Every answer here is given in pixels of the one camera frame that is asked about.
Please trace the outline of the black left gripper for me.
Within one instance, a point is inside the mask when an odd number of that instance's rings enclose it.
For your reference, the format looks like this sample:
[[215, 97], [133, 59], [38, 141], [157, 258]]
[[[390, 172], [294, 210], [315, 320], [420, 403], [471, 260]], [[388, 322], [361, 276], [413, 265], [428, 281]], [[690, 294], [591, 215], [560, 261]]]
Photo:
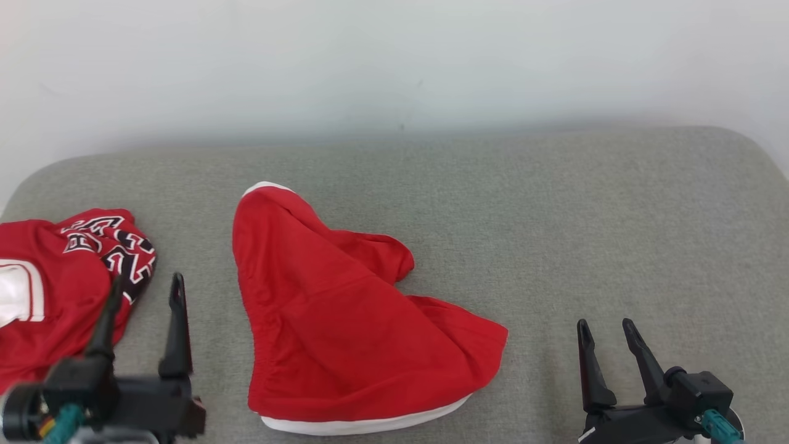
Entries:
[[[113, 335], [123, 300], [122, 280], [118, 276], [84, 349], [86, 359], [115, 359]], [[205, 433], [208, 421], [205, 405], [192, 393], [189, 379], [194, 365], [185, 279], [179, 272], [172, 276], [168, 303], [170, 326], [165, 352], [158, 365], [161, 379], [126, 377], [118, 380], [120, 400], [116, 407], [116, 427], [148, 432], [156, 444], [175, 444], [178, 438], [195, 439]]]

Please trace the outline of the red shorts with white stripe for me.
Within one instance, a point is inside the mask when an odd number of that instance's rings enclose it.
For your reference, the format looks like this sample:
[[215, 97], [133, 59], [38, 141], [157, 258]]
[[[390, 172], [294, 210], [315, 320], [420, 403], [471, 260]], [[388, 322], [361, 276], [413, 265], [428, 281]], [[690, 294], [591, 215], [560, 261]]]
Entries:
[[254, 344], [248, 405], [297, 435], [389, 432], [461, 408], [501, 368], [509, 332], [396, 284], [414, 269], [395, 238], [330, 229], [293, 189], [239, 200], [232, 247]]

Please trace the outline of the red Bulls basketball jersey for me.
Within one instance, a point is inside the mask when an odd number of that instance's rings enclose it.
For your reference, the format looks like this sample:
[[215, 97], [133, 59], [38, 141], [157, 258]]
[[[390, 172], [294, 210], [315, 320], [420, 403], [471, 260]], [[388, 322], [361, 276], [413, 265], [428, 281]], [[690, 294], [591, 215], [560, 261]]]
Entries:
[[0, 224], [0, 395], [82, 354], [117, 281], [118, 342], [156, 262], [154, 245], [124, 208]]

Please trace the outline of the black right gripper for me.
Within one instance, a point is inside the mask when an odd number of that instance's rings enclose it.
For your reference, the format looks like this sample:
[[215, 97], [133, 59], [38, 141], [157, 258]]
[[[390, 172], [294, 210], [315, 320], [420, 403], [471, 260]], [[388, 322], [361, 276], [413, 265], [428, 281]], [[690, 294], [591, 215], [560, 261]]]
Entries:
[[663, 374], [653, 352], [633, 320], [623, 318], [622, 327], [629, 351], [639, 366], [644, 386], [644, 404], [617, 408], [595, 355], [595, 340], [585, 319], [577, 323], [579, 373], [583, 410], [588, 413], [586, 429], [578, 444], [670, 444], [701, 433], [695, 418], [706, 408], [705, 400], [663, 404]]

